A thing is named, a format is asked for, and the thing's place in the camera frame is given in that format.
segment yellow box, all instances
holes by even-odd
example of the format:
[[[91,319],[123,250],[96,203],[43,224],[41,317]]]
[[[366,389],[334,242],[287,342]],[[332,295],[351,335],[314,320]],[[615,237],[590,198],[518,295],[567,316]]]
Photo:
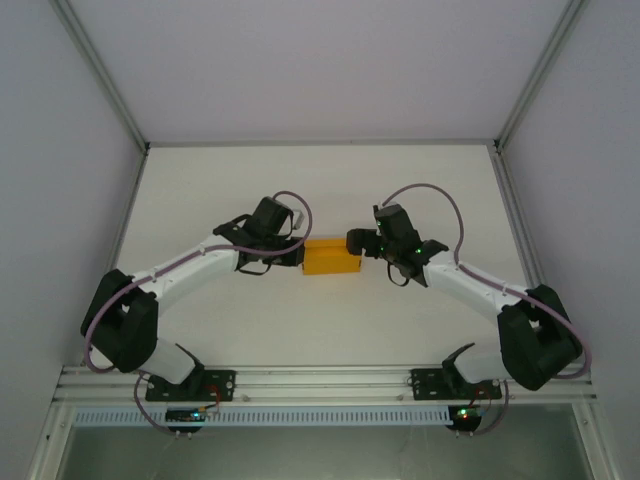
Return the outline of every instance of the yellow box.
[[[319,238],[304,243],[302,272],[305,275],[355,273],[362,257],[349,254],[346,238]]]

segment pink cable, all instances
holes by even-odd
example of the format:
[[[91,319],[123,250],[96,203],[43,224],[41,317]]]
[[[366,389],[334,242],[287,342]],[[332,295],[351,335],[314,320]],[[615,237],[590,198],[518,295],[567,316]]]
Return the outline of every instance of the pink cable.
[[[479,282],[482,282],[485,285],[487,285],[487,286],[489,286],[489,287],[491,287],[491,288],[493,288],[495,290],[502,291],[502,285],[500,285],[498,283],[495,283],[495,282],[493,282],[493,281],[491,281],[491,280],[489,280],[489,279],[487,279],[487,278],[485,278],[485,277],[483,277],[481,275],[478,275],[475,272],[472,272],[467,267],[465,267],[462,263],[460,263],[460,248],[462,247],[462,242],[464,241],[464,222],[462,221],[462,214],[460,213],[460,209],[458,208],[458,205],[456,204],[456,202],[453,199],[453,197],[451,195],[449,195],[449,193],[447,193],[445,190],[443,190],[442,188],[438,187],[437,185],[433,185],[431,183],[414,183],[414,184],[411,184],[411,185],[407,185],[406,187],[402,187],[400,190],[397,190],[396,192],[392,193],[389,196],[389,198],[387,198],[384,202],[382,202],[382,206],[387,205],[391,200],[393,200],[395,197],[400,195],[402,192],[405,192],[405,191],[410,190],[412,188],[418,188],[418,187],[430,188],[432,190],[436,190],[436,191],[440,192],[442,195],[444,195],[447,198],[447,200],[449,200],[449,203],[451,203],[451,206],[453,207],[453,210],[455,211],[456,218],[458,219],[458,227],[460,229],[460,235],[458,237],[458,243],[456,244],[456,247],[453,250],[453,259],[456,262],[456,265],[458,266],[458,268],[461,271],[463,271],[464,273],[466,273],[468,276],[470,276],[471,278],[473,278],[475,280],[478,280]],[[523,293],[517,292],[516,290],[513,290],[511,288],[506,288],[505,292],[508,293],[509,295],[513,295],[515,297],[518,297],[518,298],[530,303],[534,307],[539,308],[539,309],[543,310],[544,312],[548,313],[558,323],[560,323],[564,328],[566,328],[578,340],[578,342],[580,342],[580,345],[582,346],[582,350],[584,352],[584,363],[583,363],[582,367],[575,373],[558,374],[554,378],[563,379],[563,380],[570,380],[570,379],[581,377],[582,375],[586,374],[589,371],[589,369],[591,368],[591,348],[589,347],[589,344],[586,342],[586,340],[582,337],[580,332],[578,332],[578,330],[576,330],[576,328],[573,326],[573,324],[571,324],[569,322],[569,320],[564,318],[562,315],[560,315],[558,312],[556,312],[552,308],[549,308],[544,303],[536,300],[535,298],[532,298],[532,297],[530,297],[528,295],[525,295]]]
[[[309,207],[309,204],[307,203],[307,201],[304,198],[302,198],[300,195],[298,195],[297,193],[294,193],[294,192],[290,192],[288,190],[282,190],[280,192],[277,192],[272,198],[275,200],[277,197],[279,197],[281,195],[287,195],[287,196],[294,197],[294,198],[298,199],[298,201],[300,201],[300,203],[302,203],[302,205],[304,206],[304,208],[307,211],[308,222],[309,222],[308,226],[307,226],[307,231],[305,232],[304,236],[298,242],[296,242],[294,245],[292,245],[290,247],[284,248],[282,250],[275,250],[275,251],[256,250],[255,248],[239,247],[239,246],[236,246],[236,245],[212,245],[212,246],[207,247],[204,250],[204,253],[209,253],[209,252],[213,252],[213,251],[216,251],[216,250],[235,250],[237,252],[249,253],[249,254],[252,254],[252,255],[260,255],[260,256],[263,256],[263,257],[274,257],[274,256],[278,256],[278,255],[285,255],[285,254],[287,254],[289,252],[293,252],[297,248],[299,248],[302,245],[304,245],[304,242],[307,240],[307,238],[309,238],[309,235],[311,234],[311,228],[313,227],[313,215],[311,213],[311,207]],[[199,257],[200,255],[202,255],[202,252],[200,252],[200,251],[195,251],[195,252],[190,253],[189,255],[185,255],[184,257],[176,260],[172,264],[164,267],[161,270],[158,270],[158,272],[156,272],[156,278],[161,277],[163,275],[166,275],[170,271],[178,268],[180,265],[183,265],[183,264],[187,263],[188,261],[190,261],[190,260],[192,260],[192,259],[194,259],[196,257]],[[94,334],[96,328],[98,327],[98,325],[100,324],[100,321],[102,320],[102,317],[109,310],[109,308],[111,308],[120,298],[122,298],[124,295],[129,293],[131,290],[139,287],[140,285],[144,285],[147,282],[150,282],[152,279],[153,279],[152,277],[147,276],[147,277],[141,278],[139,280],[136,280],[135,282],[132,282],[129,285],[127,285],[126,287],[124,287],[123,289],[119,290],[113,297],[111,297],[109,300],[107,300],[104,305],[102,305],[100,310],[98,310],[98,313],[96,313],[96,316],[93,317],[93,320],[91,321],[91,324],[89,325],[89,328],[87,328],[87,333],[85,335],[85,342],[84,342],[84,361],[87,364],[87,367],[89,367],[89,370],[91,370],[92,372],[95,372],[95,373],[107,373],[107,372],[110,372],[111,370],[114,369],[113,365],[111,365],[110,367],[106,367],[106,368],[100,368],[100,367],[96,366],[93,363],[93,361],[91,360],[91,340],[93,338],[93,334]]]

